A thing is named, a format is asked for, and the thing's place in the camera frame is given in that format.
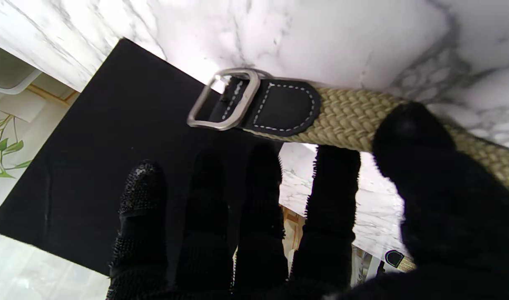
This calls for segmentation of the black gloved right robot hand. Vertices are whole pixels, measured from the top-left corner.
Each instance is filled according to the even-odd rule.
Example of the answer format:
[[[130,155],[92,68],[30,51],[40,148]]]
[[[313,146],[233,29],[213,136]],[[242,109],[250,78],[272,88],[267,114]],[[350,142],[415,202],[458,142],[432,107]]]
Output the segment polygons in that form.
[[[313,189],[292,270],[283,253],[282,171],[271,144],[249,156],[236,270],[228,249],[224,170],[197,156],[186,199],[176,288],[166,278],[165,175],[142,161],[120,199],[108,300],[509,300],[509,190],[421,104],[394,109],[373,156],[404,200],[400,230],[416,268],[350,287],[359,152],[317,148]]]

